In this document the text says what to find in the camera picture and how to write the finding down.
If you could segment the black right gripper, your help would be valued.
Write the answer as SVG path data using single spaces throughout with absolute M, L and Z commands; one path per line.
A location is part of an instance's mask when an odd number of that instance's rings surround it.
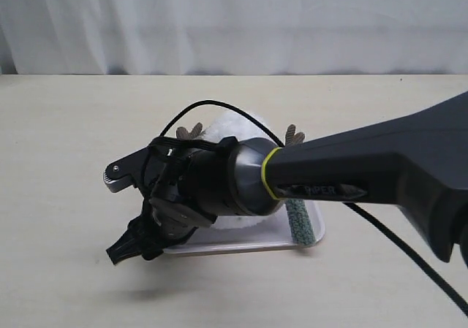
M 150 197 L 143 200 L 139 216 L 105 252 L 113 265 L 141 257 L 151 261 L 168 248 L 185 244 L 197 230 L 216 220 L 216 202 L 205 194 L 176 201 Z

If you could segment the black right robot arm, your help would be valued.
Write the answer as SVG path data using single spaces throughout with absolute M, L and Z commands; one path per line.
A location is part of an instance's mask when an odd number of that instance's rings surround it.
M 221 216 L 268 216 L 288 199 L 395 205 L 435 256 L 467 253 L 467 95 L 390 121 L 303 142 L 160 134 L 110 164 L 112 192 L 143 195 L 108 248 L 113 263 L 151 260 Z

